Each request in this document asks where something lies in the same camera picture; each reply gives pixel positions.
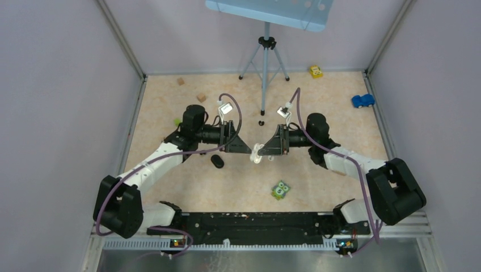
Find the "white earbud charging case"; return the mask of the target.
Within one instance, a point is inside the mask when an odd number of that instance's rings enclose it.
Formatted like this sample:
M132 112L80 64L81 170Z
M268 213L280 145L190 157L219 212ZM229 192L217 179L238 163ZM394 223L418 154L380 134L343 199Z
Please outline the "white earbud charging case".
M251 150L250 160L255 163L259 164L262 160L262 156L258 154L259 150L264 147L264 144L256 143Z

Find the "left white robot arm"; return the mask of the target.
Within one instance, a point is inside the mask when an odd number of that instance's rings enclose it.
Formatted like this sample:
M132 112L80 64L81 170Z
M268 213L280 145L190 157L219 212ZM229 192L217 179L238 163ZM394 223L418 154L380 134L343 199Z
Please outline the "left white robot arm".
M187 106L179 128L150 156L130 171L102 179L93 213L98 235L104 235L101 227L125 239L141 228L161 227L168 234L180 231L182 219L176 215L174 205L160 202L146 210L142 206L142 196L169 170L197 154L200 143L216 145L216 150L226 153L251 153L232 121L214 126L206 123L206 117L203 106Z

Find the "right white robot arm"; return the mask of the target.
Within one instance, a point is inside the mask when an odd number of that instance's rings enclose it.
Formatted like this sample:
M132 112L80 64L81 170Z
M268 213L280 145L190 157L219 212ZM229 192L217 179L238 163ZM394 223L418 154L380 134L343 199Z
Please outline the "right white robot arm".
M294 130L279 125L267 143L257 146L252 159L257 162L265 156L286 155L292 147L306 147L314 164L361 181L362 199L347 200L334 208L338 214L332 225L339 233L348 233L361 221L379 220L393 226L427 204L404 160L371 159L347 150L331 139L329 130L321 113L308 115L305 126L297 125Z

